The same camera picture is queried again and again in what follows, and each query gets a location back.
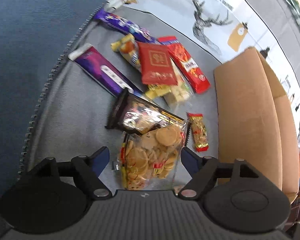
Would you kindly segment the grey sofa seat cushion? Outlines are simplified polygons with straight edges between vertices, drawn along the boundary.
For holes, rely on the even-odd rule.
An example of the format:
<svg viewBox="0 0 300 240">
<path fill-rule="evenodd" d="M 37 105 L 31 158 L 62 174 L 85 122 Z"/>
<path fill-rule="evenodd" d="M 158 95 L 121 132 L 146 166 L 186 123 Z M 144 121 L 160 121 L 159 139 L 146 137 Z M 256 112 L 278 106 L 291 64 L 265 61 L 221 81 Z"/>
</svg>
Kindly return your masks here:
<svg viewBox="0 0 300 240">
<path fill-rule="evenodd" d="M 213 71 L 221 63 L 191 39 L 149 13 L 122 7 L 114 14 L 146 28 L 153 36 L 176 36 L 200 65 L 211 83 L 210 89 L 203 94 L 193 94 L 189 101 L 169 111 L 185 119 L 187 112 L 203 113 L 209 149 L 202 155 L 218 157 L 218 111 Z M 145 90 L 140 73 L 110 48 L 110 44 L 121 36 L 121 33 L 101 22 L 90 21 L 69 50 L 85 43 L 92 44 L 136 87 Z M 58 67 L 51 70 L 50 76 L 51 81 L 46 83 L 46 92 L 40 96 L 41 102 L 36 106 L 36 113 L 29 125 L 30 131 L 19 161 L 18 179 L 46 157 L 70 161 L 73 157 L 91 155 L 102 146 L 107 146 L 110 162 L 100 179 L 113 193 L 121 189 L 121 172 L 112 168 L 119 155 L 123 133 L 105 128 L 115 98 L 79 65 L 65 57 Z M 172 173 L 166 179 L 154 180 L 147 190 L 171 189 L 185 185 L 191 179 L 180 162 L 175 170 L 175 176 Z"/>
</svg>

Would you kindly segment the small red gold candy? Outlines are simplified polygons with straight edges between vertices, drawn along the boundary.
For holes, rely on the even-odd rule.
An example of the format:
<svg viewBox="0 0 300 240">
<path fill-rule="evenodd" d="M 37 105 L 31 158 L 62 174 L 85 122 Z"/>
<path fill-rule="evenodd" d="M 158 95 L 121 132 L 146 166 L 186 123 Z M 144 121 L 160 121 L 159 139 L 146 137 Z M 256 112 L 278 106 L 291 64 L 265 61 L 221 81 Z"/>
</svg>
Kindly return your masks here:
<svg viewBox="0 0 300 240">
<path fill-rule="evenodd" d="M 207 151 L 209 143 L 207 140 L 207 130 L 204 124 L 203 115 L 199 113 L 188 113 L 187 116 L 193 134 L 194 148 L 197 152 Z"/>
</svg>

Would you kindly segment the brown cardboard box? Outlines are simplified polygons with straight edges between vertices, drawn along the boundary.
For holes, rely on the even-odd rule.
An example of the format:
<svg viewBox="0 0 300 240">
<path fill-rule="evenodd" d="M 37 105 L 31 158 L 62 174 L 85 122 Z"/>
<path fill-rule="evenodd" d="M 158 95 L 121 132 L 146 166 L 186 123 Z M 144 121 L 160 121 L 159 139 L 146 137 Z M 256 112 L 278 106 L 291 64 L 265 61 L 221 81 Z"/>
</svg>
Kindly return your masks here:
<svg viewBox="0 0 300 240">
<path fill-rule="evenodd" d="M 300 161 L 287 93 L 260 52 L 249 47 L 214 70 L 218 106 L 218 156 L 244 159 L 293 202 Z"/>
</svg>

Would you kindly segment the red square snack packet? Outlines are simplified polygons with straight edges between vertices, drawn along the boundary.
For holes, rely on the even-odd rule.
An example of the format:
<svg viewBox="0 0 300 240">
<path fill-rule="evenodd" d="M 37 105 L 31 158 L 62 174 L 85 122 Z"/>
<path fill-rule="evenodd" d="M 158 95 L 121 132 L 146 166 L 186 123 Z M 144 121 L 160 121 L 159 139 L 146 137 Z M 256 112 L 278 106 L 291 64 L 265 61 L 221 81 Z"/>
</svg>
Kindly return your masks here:
<svg viewBox="0 0 300 240">
<path fill-rule="evenodd" d="M 168 49 L 160 44 L 137 42 L 144 85 L 178 84 Z"/>
</svg>

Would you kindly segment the deer print sofa cover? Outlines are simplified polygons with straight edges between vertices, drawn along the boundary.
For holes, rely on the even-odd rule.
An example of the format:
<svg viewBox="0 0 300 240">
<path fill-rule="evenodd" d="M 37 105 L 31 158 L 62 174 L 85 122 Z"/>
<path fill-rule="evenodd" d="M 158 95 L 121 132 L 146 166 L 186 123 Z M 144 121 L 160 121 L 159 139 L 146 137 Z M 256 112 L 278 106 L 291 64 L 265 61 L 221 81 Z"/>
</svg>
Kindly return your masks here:
<svg viewBox="0 0 300 240">
<path fill-rule="evenodd" d="M 184 34 L 220 62 L 255 47 L 285 89 L 300 140 L 300 86 L 287 53 L 247 0 L 107 0 L 104 8 L 148 12 Z"/>
</svg>

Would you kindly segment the purple tube snack pack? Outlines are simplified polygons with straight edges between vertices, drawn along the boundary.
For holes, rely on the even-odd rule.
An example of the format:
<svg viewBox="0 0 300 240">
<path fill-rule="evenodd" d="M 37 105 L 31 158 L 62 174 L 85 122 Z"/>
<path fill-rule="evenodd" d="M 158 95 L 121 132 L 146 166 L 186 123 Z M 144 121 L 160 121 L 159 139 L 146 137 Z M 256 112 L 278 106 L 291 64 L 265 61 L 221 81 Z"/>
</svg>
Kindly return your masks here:
<svg viewBox="0 0 300 240">
<path fill-rule="evenodd" d="M 113 96 L 119 96 L 125 88 L 136 96 L 141 97 L 143 95 L 143 92 L 138 87 L 89 43 L 72 51 L 68 55 L 68 58 L 77 63 L 90 77 Z"/>
</svg>

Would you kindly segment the yellow snack wrapper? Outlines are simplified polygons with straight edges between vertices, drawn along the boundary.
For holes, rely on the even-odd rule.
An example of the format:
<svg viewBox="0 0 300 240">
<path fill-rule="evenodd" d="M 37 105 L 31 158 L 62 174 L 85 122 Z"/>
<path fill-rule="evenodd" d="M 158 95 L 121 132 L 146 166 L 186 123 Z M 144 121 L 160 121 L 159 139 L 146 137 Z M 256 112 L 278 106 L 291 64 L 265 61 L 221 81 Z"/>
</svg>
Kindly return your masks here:
<svg viewBox="0 0 300 240">
<path fill-rule="evenodd" d="M 128 34 L 110 44 L 112 51 L 118 52 L 135 69 L 141 72 L 138 45 L 132 34 Z"/>
</svg>

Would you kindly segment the clear pack of beige cakes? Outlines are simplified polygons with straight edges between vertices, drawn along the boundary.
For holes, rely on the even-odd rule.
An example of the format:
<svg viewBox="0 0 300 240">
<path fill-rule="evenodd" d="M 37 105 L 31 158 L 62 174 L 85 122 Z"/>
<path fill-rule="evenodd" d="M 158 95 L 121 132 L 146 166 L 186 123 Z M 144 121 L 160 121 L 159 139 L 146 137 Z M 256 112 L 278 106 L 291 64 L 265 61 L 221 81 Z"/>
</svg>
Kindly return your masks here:
<svg viewBox="0 0 300 240">
<path fill-rule="evenodd" d="M 167 105 L 171 108 L 176 107 L 181 103 L 185 103 L 192 96 L 190 88 L 174 62 L 172 62 L 172 67 L 178 81 L 176 86 L 148 85 L 148 90 L 145 92 L 145 96 L 151 100 L 163 97 Z"/>
</svg>

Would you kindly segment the purple candy bar wrapper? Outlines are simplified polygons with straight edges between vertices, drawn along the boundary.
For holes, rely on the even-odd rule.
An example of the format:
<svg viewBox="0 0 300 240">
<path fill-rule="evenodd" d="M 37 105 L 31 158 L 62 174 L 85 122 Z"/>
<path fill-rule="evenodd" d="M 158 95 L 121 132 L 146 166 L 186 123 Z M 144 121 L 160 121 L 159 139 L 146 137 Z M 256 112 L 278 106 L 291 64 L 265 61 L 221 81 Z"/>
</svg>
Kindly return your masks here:
<svg viewBox="0 0 300 240">
<path fill-rule="evenodd" d="M 93 20 L 101 21 L 107 26 L 112 27 L 123 34 L 132 34 L 135 40 L 143 43 L 159 44 L 160 42 L 153 37 L 150 32 L 140 27 L 138 24 L 129 21 L 121 16 L 105 11 L 103 8 L 97 11 Z"/>
</svg>

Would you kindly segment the black clear snack bag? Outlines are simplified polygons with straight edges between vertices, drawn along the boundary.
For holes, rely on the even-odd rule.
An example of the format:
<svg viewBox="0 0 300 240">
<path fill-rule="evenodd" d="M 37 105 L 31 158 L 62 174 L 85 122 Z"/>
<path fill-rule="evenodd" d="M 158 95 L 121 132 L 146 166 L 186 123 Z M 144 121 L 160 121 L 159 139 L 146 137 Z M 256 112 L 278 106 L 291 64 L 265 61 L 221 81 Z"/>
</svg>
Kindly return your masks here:
<svg viewBox="0 0 300 240">
<path fill-rule="evenodd" d="M 108 116 L 106 129 L 143 135 L 169 125 L 183 128 L 186 120 L 124 89 Z"/>
</svg>

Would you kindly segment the clear bag of round crackers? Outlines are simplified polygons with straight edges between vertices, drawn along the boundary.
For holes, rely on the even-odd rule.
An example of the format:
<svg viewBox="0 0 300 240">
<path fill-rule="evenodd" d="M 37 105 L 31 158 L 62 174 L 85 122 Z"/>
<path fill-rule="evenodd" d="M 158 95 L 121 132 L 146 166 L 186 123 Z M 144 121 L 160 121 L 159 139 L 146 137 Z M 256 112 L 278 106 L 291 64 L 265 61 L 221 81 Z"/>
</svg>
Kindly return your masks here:
<svg viewBox="0 0 300 240">
<path fill-rule="evenodd" d="M 126 190 L 171 189 L 189 122 L 157 127 L 139 136 L 124 133 L 118 161 Z"/>
</svg>

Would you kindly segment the long red snack pack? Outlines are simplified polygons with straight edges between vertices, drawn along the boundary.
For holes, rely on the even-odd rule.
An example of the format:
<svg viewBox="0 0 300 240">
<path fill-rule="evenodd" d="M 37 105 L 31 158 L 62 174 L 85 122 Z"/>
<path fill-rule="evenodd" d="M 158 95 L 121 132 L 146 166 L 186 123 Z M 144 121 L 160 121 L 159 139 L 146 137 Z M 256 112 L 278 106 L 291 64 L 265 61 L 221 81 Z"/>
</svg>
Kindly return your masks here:
<svg viewBox="0 0 300 240">
<path fill-rule="evenodd" d="M 158 41 L 168 48 L 172 60 L 196 93 L 204 93 L 210 88 L 210 82 L 207 77 L 175 36 L 160 37 Z"/>
</svg>

